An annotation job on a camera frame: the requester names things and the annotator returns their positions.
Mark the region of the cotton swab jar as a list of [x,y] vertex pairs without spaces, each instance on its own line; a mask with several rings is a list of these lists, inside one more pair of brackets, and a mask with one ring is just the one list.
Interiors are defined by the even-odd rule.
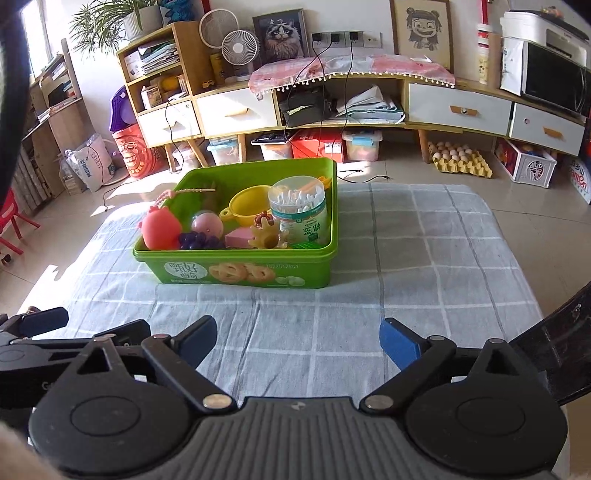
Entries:
[[270,187],[267,198],[288,245],[329,243],[329,210],[320,179],[304,175],[284,178]]

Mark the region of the green plastic cookie bin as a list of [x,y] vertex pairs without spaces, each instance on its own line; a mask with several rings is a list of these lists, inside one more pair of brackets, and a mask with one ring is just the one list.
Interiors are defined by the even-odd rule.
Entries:
[[148,250],[142,239],[133,247],[162,283],[230,284],[254,287],[322,288],[331,279],[331,262],[339,249],[337,164],[327,158],[287,159],[237,163],[195,169],[174,190],[214,188],[214,193],[184,193],[163,205],[188,229],[200,210],[219,211],[233,195],[247,187],[273,185],[296,175],[332,179],[328,190],[329,243],[315,249]]

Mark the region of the purple plastic stool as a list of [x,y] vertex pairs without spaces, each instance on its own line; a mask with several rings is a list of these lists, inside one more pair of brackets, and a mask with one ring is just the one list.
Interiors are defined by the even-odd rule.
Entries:
[[109,131],[115,133],[136,123],[137,120],[126,87],[122,86],[111,98]]

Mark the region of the small red brown figurine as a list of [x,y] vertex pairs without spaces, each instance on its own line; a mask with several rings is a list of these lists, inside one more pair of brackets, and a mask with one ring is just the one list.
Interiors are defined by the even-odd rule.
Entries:
[[266,223],[269,226],[273,226],[274,219],[273,219],[273,215],[270,213],[270,211],[263,211],[263,212],[260,212],[259,214],[257,214],[256,216],[254,216],[253,224],[256,227],[258,227],[258,228],[263,227],[263,223]]

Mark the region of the yellow toy pot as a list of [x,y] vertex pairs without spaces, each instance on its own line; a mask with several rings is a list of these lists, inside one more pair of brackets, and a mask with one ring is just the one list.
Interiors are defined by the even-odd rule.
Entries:
[[242,189],[233,196],[228,207],[219,213],[222,222],[235,221],[239,226],[249,227],[260,213],[270,210],[270,185],[256,185]]

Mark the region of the pink pig toy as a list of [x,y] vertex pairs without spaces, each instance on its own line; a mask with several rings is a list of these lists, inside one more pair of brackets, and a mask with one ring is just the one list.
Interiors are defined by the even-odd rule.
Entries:
[[150,206],[138,227],[148,250],[179,249],[182,225],[166,206]]

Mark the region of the pink tablecloth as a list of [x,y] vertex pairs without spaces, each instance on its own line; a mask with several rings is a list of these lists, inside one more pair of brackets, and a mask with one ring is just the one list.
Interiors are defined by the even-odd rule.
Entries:
[[250,75],[249,90],[254,95],[262,95],[346,76],[407,78],[452,89],[456,87],[455,76],[427,57],[349,54],[297,58],[263,65]]

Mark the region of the white toy box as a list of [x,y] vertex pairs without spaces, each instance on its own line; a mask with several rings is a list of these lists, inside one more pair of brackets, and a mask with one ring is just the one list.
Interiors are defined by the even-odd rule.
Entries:
[[515,183],[542,188],[550,186],[557,160],[545,149],[498,138],[494,154]]

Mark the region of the white desk fan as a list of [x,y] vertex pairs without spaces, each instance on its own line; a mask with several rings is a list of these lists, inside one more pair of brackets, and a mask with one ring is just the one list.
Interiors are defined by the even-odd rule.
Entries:
[[249,30],[233,30],[222,40],[221,55],[235,71],[236,81],[245,82],[256,67],[259,40]]

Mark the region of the wooden shelf unit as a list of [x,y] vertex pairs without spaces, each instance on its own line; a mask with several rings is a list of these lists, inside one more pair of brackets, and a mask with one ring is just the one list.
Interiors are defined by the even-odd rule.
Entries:
[[195,21],[171,23],[118,52],[126,92],[148,146],[202,136],[193,97],[216,86],[211,53]]

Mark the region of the red storage box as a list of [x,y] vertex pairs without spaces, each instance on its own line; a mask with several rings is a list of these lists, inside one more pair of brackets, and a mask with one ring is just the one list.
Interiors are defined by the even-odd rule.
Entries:
[[338,129],[304,129],[290,139],[294,158],[329,158],[337,163],[346,160],[346,147]]

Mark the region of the clear storage box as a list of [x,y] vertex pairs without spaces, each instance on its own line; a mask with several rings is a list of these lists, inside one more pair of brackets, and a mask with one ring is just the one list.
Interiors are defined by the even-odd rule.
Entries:
[[342,133],[349,161],[373,162],[379,159],[380,145],[383,141],[381,130],[352,130]]

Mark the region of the pink block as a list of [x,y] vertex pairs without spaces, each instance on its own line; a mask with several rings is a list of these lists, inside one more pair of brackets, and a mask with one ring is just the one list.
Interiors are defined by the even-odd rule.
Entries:
[[249,227],[238,227],[224,235],[224,244],[228,249],[252,249],[250,245],[252,239],[252,229]]

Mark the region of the beige rubber toy hand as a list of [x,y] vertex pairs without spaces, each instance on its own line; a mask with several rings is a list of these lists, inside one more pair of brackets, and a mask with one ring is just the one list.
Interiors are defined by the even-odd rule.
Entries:
[[258,228],[254,224],[252,229],[253,239],[250,241],[252,248],[270,250],[287,249],[287,239],[283,231],[280,230],[280,222],[274,218],[273,226],[263,223],[263,227]]

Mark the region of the red child chair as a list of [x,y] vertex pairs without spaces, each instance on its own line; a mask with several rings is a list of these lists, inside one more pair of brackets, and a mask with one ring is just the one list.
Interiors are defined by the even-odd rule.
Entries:
[[22,239],[22,234],[17,224],[17,219],[23,220],[24,222],[35,227],[36,229],[39,229],[41,227],[39,223],[24,216],[20,212],[15,194],[12,189],[9,189],[1,209],[0,231],[4,232],[7,226],[11,226],[17,238]]

